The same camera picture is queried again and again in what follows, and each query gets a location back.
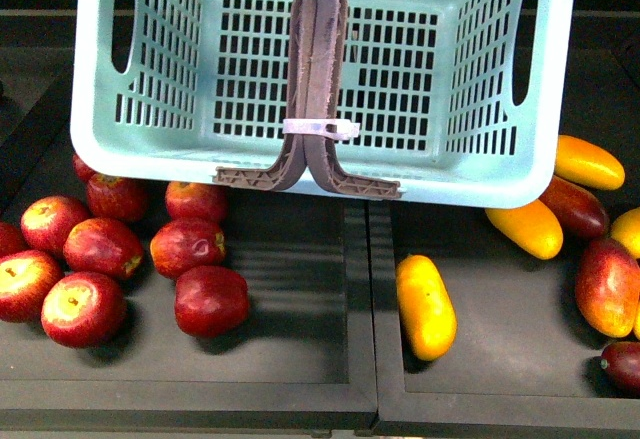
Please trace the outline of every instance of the black surface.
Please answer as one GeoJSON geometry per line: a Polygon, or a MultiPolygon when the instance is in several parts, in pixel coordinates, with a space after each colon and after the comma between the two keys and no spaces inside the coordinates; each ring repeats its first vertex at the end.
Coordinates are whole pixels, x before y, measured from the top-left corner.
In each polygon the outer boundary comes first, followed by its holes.
{"type": "Polygon", "coordinates": [[[10,203],[54,137],[71,114],[71,69],[60,73],[35,106],[22,112],[9,98],[0,109],[4,126],[0,136],[0,211],[10,203]]]}
{"type": "MultiPolygon", "coordinates": [[[[640,91],[608,51],[569,54],[561,132],[601,145],[624,164],[618,191],[596,191],[612,219],[640,205],[640,91]]],[[[482,209],[391,203],[370,207],[381,435],[631,437],[637,400],[603,376],[608,339],[573,299],[584,243],[539,261],[495,230],[482,209]],[[393,280],[407,254],[431,257],[459,320],[452,349],[433,363],[403,344],[393,280]]]]}

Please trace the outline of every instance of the light blue basket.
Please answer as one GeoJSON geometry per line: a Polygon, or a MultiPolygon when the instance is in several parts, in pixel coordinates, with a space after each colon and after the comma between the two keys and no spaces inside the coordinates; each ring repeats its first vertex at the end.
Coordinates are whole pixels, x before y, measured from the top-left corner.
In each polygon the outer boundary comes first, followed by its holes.
{"type": "MultiPolygon", "coordinates": [[[[211,183],[282,145],[292,0],[136,0],[124,73],[114,0],[79,0],[71,135],[112,175],[211,183]]],[[[399,200],[516,207],[553,172],[573,0],[539,0],[529,89],[512,69],[522,0],[349,0],[336,145],[399,200]]],[[[327,195],[307,171],[289,192],[327,195]]]]}

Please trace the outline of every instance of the basket opening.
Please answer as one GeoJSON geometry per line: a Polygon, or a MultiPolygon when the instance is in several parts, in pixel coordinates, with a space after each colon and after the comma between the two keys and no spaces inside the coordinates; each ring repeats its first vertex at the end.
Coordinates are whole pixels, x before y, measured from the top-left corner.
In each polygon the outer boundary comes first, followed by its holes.
{"type": "Polygon", "coordinates": [[[529,92],[529,79],[531,77],[531,38],[534,37],[538,8],[527,9],[522,4],[518,15],[518,27],[516,30],[514,56],[512,62],[512,90],[513,103],[519,106],[524,102],[529,92]]]}

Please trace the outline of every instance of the yellow mango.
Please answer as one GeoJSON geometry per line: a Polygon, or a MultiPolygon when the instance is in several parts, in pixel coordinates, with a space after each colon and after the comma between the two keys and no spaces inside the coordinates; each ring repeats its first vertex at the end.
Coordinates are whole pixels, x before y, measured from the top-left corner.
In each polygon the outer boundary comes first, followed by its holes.
{"type": "Polygon", "coordinates": [[[626,247],[634,259],[640,259],[640,207],[625,212],[613,221],[610,235],[626,247]]]}
{"type": "Polygon", "coordinates": [[[636,320],[633,323],[633,335],[636,336],[636,339],[640,340],[640,305],[638,305],[636,320]]]}
{"type": "Polygon", "coordinates": [[[440,272],[431,259],[413,255],[396,268],[400,321],[412,352],[433,361],[446,354],[458,321],[440,272]]]}
{"type": "Polygon", "coordinates": [[[624,167],[611,153],[588,141],[558,136],[555,173],[583,186],[612,191],[624,184],[624,167]]]}
{"type": "Polygon", "coordinates": [[[485,213],[496,229],[538,259],[551,259],[562,248],[560,222],[540,199],[513,209],[487,208],[485,213]]]}

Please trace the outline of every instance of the white cable tie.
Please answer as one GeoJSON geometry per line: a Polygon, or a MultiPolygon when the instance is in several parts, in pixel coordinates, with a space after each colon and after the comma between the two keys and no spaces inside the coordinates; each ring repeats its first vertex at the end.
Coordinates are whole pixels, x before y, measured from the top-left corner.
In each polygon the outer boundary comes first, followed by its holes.
{"type": "Polygon", "coordinates": [[[285,119],[285,134],[311,134],[334,141],[348,141],[360,135],[360,124],[349,119],[285,119]]]}

